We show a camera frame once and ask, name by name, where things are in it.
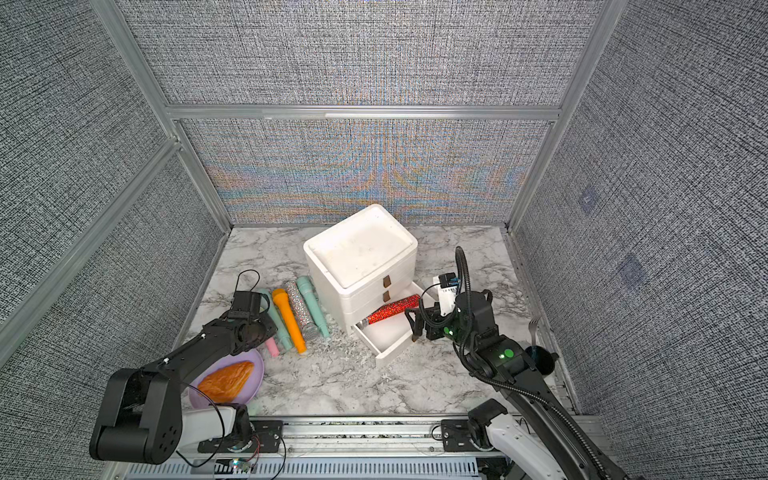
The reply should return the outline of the glittery red microphone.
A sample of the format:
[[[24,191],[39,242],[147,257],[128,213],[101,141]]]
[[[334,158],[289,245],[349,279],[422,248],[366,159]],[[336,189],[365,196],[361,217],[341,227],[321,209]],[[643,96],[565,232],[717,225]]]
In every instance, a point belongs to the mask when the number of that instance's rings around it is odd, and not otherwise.
[[[400,300],[388,303],[366,316],[360,321],[357,326],[360,329],[365,329],[370,325],[378,323],[382,320],[391,318],[393,316],[404,313],[408,309],[417,308],[419,305],[420,296],[418,294],[410,295]]]

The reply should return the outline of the white bottom drawer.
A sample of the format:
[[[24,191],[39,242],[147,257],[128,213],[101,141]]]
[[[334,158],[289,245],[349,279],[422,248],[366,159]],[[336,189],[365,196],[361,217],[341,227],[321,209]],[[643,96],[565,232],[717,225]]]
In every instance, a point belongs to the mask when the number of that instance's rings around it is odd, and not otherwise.
[[[399,313],[371,326],[351,326],[356,336],[374,355],[377,368],[395,361],[412,344],[412,330],[404,313]]]

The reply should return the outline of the white drawer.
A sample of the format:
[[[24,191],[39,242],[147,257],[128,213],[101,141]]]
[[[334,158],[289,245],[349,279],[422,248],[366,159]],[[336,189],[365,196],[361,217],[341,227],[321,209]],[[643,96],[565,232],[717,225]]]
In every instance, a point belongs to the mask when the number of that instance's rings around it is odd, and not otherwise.
[[[417,252],[413,250],[406,252],[404,255],[395,257],[393,260],[386,262],[385,264],[374,269],[371,273],[363,276],[359,281],[355,282],[350,287],[342,288],[339,292],[339,296],[342,298],[350,297],[365,286],[370,285],[375,279],[385,277],[390,274],[394,274],[396,276],[408,275],[414,279],[416,254]]]
[[[399,313],[371,326],[351,326],[356,336],[374,355],[377,368],[395,361],[412,344],[412,330],[404,313]]]
[[[367,316],[381,305],[393,300],[412,282],[412,277],[408,275],[390,274],[377,278],[352,296],[341,299],[342,315],[349,316],[360,313]]]

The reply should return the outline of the white top drawer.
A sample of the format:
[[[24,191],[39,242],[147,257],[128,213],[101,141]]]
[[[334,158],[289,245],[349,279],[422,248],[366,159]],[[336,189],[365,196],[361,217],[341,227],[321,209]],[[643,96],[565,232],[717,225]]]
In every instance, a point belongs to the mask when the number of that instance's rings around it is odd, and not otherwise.
[[[342,288],[339,292],[339,296],[342,298],[350,297],[365,286],[370,285],[375,279],[385,277],[390,274],[394,274],[396,276],[408,275],[414,279],[416,254],[417,252],[413,250],[406,252],[404,255],[395,257],[393,260],[386,262],[385,264],[374,269],[371,273],[363,276],[359,281],[355,282],[350,287]]]

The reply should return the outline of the mint green microphone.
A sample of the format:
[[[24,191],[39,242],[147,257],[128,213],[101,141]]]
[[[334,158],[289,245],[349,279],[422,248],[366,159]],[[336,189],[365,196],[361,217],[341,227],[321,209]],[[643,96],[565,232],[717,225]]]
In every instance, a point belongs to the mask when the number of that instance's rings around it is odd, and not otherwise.
[[[330,331],[326,321],[326,317],[319,304],[318,297],[315,294],[315,289],[311,279],[308,276],[298,277],[296,280],[299,293],[302,296],[308,311],[314,321],[315,325],[319,329],[323,338],[330,337]]]
[[[261,297],[261,310],[268,315],[276,328],[275,338],[279,351],[281,353],[291,351],[294,347],[293,342],[280,312],[272,300],[271,292],[267,289],[257,289],[256,292]]]

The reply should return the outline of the orange microphone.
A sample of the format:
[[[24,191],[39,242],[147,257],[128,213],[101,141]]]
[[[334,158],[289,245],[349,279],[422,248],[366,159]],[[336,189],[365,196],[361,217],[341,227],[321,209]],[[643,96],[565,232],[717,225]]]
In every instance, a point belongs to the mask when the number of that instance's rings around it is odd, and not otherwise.
[[[275,289],[272,292],[272,299],[280,312],[296,351],[299,355],[304,355],[307,352],[306,342],[291,308],[287,291],[281,288]]]

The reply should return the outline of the pink microphone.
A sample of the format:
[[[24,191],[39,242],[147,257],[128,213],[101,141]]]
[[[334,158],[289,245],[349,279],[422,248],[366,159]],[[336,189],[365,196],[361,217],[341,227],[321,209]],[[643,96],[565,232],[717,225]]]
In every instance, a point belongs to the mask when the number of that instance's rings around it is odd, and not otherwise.
[[[278,346],[277,346],[277,343],[276,343],[276,341],[275,341],[275,339],[274,339],[273,337],[271,337],[271,338],[268,338],[268,339],[267,339],[267,340],[264,342],[264,345],[266,346],[266,348],[267,348],[267,350],[268,350],[269,354],[270,354],[270,355],[271,355],[273,358],[276,358],[276,357],[278,357],[278,356],[280,355],[280,350],[279,350],[279,348],[278,348]]]

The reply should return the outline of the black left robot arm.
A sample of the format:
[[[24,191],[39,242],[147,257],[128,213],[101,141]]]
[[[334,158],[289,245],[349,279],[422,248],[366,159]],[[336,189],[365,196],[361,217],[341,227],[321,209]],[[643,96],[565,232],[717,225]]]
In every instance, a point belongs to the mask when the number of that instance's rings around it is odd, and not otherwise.
[[[181,393],[226,356],[251,351],[272,337],[277,328],[266,312],[268,296],[237,291],[228,310],[173,352],[140,368],[123,368],[108,380],[89,444],[100,461],[158,465],[179,448],[211,440],[215,454],[245,446],[253,427],[243,406],[203,398],[208,408],[201,418],[182,414]]]

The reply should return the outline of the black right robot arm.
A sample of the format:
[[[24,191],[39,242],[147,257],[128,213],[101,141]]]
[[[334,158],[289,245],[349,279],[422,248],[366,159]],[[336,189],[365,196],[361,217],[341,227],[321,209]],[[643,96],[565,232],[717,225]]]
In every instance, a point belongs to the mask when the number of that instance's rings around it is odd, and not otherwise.
[[[468,415],[469,437],[497,450],[531,479],[625,479],[627,473],[589,438],[545,381],[551,354],[537,357],[500,333],[488,290],[460,293],[451,313],[418,305],[405,312],[415,338],[445,338],[475,380],[493,387],[523,419],[489,400]]]

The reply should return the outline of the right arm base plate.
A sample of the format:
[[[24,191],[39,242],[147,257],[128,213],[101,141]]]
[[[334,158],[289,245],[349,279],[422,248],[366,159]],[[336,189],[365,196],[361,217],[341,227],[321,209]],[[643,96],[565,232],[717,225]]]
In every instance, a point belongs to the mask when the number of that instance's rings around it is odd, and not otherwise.
[[[467,419],[444,419],[440,422],[443,450],[449,453],[479,452],[470,433]]]

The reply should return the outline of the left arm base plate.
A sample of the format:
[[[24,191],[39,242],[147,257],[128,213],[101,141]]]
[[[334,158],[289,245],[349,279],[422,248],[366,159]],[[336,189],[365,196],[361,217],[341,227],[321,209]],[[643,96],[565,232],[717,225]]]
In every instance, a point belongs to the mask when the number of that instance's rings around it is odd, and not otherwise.
[[[200,454],[217,453],[278,453],[282,445],[284,422],[281,420],[251,421],[251,431],[243,434],[233,431],[224,439],[199,442],[195,451]]]

